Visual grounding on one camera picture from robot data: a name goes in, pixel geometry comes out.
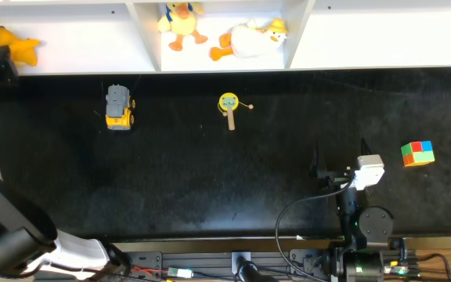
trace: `toy truck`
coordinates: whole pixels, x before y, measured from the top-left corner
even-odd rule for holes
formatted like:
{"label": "toy truck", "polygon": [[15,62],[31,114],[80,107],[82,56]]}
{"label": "toy truck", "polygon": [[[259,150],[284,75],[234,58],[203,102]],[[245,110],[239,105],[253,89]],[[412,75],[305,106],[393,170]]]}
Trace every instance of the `toy truck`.
{"label": "toy truck", "polygon": [[121,85],[111,85],[107,89],[106,123],[111,130],[130,130],[135,123],[133,110],[135,100],[130,91]]}

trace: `orange plush toy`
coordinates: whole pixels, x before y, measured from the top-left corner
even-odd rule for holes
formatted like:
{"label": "orange plush toy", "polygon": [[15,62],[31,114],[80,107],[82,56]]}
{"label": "orange plush toy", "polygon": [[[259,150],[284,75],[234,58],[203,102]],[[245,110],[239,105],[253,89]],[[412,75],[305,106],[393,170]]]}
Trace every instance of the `orange plush toy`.
{"label": "orange plush toy", "polygon": [[35,39],[19,39],[13,35],[5,27],[0,27],[0,47],[8,46],[10,59],[15,63],[26,63],[29,66],[38,64],[38,56],[34,47],[39,45],[39,41]]}

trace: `white stuffed duck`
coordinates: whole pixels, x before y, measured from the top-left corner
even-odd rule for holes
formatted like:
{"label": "white stuffed duck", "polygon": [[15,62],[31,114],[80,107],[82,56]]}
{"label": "white stuffed duck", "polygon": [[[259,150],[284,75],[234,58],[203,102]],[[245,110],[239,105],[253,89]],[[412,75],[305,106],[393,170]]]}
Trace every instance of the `white stuffed duck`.
{"label": "white stuffed duck", "polygon": [[223,56],[234,54],[238,58],[249,58],[265,55],[277,50],[287,38],[287,29],[281,19],[274,19],[266,29],[257,27],[254,20],[247,25],[235,26],[231,33],[223,34],[220,47],[210,49],[210,57],[214,61]]}

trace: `black tabletop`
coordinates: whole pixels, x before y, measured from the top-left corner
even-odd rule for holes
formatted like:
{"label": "black tabletop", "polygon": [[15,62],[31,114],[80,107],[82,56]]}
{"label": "black tabletop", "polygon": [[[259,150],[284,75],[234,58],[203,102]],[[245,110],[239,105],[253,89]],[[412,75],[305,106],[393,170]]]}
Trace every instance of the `black tabletop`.
{"label": "black tabletop", "polygon": [[[107,87],[137,102],[130,132],[106,128]],[[254,109],[217,109],[234,92]],[[385,174],[366,189],[397,235],[451,235],[451,68],[245,74],[22,77],[0,95],[5,182],[57,228],[107,240],[272,236],[292,201],[353,165],[360,140]],[[432,142],[435,163],[404,168],[401,146]],[[339,235],[335,199],[295,206],[282,234]]]}

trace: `colorful cube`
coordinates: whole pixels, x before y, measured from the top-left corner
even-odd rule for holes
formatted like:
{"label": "colorful cube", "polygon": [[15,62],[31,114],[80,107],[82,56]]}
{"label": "colorful cube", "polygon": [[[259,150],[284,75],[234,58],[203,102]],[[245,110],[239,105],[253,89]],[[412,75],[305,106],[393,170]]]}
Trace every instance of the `colorful cube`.
{"label": "colorful cube", "polygon": [[403,163],[406,167],[426,165],[435,161],[431,141],[411,142],[401,147]]}

